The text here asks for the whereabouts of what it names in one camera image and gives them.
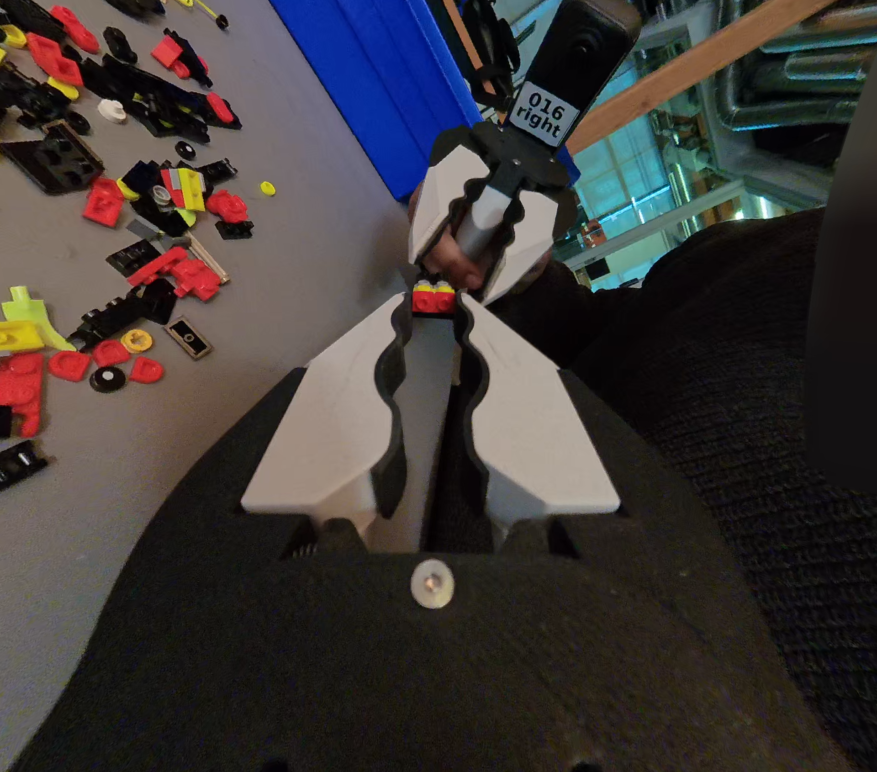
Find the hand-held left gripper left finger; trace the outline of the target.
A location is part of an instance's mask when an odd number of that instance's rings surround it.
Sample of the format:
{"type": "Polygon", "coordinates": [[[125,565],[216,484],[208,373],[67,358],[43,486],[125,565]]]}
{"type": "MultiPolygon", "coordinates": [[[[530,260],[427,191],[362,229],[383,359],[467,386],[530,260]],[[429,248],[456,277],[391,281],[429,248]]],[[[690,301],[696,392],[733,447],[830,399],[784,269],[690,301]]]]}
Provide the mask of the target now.
{"type": "Polygon", "coordinates": [[[253,514],[350,522],[366,539],[407,481],[401,411],[411,298],[391,296],[315,357],[241,498],[253,514]]]}

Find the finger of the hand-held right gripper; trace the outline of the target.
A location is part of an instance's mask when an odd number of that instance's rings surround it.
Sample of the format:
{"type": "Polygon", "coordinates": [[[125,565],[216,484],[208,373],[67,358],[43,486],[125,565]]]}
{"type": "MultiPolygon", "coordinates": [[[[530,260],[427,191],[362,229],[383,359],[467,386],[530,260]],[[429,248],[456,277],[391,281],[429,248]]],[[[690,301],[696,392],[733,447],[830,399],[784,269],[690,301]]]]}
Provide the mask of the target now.
{"type": "Polygon", "coordinates": [[[478,301],[489,306],[506,296],[554,243],[558,202],[535,190],[523,189],[510,205],[495,242],[488,250],[489,265],[478,301]]]}
{"type": "Polygon", "coordinates": [[[452,220],[456,244],[484,271],[492,237],[492,190],[486,185],[488,166],[476,152],[460,145],[428,169],[423,180],[409,236],[409,262],[424,270],[426,258],[452,220]]]}

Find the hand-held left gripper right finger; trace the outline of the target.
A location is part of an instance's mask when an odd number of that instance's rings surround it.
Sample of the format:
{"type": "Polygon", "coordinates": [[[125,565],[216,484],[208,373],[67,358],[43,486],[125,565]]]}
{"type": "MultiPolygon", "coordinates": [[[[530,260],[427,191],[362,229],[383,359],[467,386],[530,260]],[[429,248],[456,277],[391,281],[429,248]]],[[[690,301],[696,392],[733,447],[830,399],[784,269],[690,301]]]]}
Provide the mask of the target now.
{"type": "Polygon", "coordinates": [[[475,507],[502,544],[520,522],[618,512],[621,500],[567,386],[568,374],[473,297],[455,335],[475,507]]]}

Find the red yellow black lego assembly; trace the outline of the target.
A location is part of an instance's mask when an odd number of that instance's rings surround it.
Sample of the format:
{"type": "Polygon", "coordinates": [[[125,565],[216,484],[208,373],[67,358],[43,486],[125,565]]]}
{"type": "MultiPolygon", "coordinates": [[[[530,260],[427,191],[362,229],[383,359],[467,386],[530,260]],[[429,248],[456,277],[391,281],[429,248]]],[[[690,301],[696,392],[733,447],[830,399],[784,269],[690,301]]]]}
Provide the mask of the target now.
{"type": "Polygon", "coordinates": [[[454,317],[455,289],[445,281],[433,283],[421,278],[411,291],[411,311],[416,317],[454,317]]]}

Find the person's right forearm black sleeve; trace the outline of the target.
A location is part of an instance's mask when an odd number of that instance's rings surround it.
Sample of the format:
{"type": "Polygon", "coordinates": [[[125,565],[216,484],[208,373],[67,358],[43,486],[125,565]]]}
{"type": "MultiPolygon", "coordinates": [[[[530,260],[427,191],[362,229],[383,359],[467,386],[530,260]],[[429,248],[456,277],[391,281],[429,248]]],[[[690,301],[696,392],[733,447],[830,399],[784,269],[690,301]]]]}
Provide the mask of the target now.
{"type": "Polygon", "coordinates": [[[639,288],[592,292],[550,261],[490,311],[570,370],[701,495],[793,482],[875,495],[817,469],[805,341],[824,209],[731,220],[685,240],[639,288]]]}

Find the pile of loose lego pieces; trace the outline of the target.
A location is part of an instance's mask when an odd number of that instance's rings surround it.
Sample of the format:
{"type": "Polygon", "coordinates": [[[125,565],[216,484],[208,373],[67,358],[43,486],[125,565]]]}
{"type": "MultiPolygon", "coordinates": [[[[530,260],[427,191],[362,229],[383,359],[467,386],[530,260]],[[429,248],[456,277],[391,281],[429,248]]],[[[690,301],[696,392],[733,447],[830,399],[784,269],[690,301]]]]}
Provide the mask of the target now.
{"type": "Polygon", "coordinates": [[[107,25],[101,36],[61,3],[2,0],[2,123],[38,134],[2,141],[2,160],[49,197],[83,196],[82,218],[115,229],[125,209],[143,236],[106,261],[129,285],[125,295],[82,315],[65,337],[45,303],[25,286],[2,302],[2,491],[28,481],[49,464],[38,448],[45,378],[88,379],[102,394],[128,383],[159,382],[164,368],[147,355],[153,346],[140,322],[161,326],[189,355],[211,347],[184,318],[179,299],[206,303],[229,276],[192,235],[199,217],[212,215],[224,240],[253,235],[247,205],[221,185],[238,170],[228,159],[192,165],[211,130],[242,128],[229,100],[217,92],[211,67],[191,40],[170,26],[149,52],[182,87],[146,70],[124,30],[107,25]],[[176,139],[177,162],[138,160],[112,177],[85,141],[91,122],[76,104],[82,93],[110,123],[133,121],[158,140],[176,139]]]}

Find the person's right hand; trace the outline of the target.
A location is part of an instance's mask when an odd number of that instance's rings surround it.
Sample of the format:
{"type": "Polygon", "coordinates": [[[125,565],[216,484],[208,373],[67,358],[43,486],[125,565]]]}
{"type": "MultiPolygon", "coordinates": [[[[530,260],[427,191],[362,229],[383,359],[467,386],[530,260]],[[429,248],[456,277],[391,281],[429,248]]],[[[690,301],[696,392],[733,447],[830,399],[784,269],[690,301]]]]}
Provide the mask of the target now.
{"type": "Polygon", "coordinates": [[[422,266],[432,276],[444,280],[455,290],[476,291],[483,284],[483,266],[473,262],[455,240],[457,220],[451,216],[433,250],[422,259],[422,266]]]}

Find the black backpack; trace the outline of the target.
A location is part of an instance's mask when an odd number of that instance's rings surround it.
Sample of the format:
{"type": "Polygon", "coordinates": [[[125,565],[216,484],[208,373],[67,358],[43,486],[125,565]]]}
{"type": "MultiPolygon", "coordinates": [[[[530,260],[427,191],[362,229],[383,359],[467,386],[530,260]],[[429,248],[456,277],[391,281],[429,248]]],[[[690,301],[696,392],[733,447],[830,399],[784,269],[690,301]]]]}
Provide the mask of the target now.
{"type": "Polygon", "coordinates": [[[488,104],[483,82],[493,87],[493,95],[503,110],[514,96],[514,76],[521,65],[518,43],[507,20],[497,17],[495,0],[466,0],[461,18],[468,37],[481,61],[475,71],[473,93],[478,102],[488,104]]]}

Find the wooden beam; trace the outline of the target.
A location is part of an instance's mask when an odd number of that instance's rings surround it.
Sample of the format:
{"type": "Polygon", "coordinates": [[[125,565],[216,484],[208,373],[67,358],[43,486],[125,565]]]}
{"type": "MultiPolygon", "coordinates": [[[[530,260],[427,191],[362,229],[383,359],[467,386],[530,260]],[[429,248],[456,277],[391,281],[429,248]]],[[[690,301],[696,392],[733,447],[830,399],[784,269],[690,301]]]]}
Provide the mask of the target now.
{"type": "Polygon", "coordinates": [[[568,151],[582,152],[837,1],[767,0],[590,111],[568,151]]]}

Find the dark smooth rounded object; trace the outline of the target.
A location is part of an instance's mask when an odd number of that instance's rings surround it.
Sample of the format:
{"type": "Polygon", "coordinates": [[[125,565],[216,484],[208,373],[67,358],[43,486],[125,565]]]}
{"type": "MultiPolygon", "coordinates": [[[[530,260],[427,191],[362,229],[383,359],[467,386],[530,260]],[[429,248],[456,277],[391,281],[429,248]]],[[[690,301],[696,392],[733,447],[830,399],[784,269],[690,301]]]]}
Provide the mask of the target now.
{"type": "Polygon", "coordinates": [[[866,85],[817,242],[806,339],[811,465],[839,489],[876,488],[875,84],[866,85]]]}

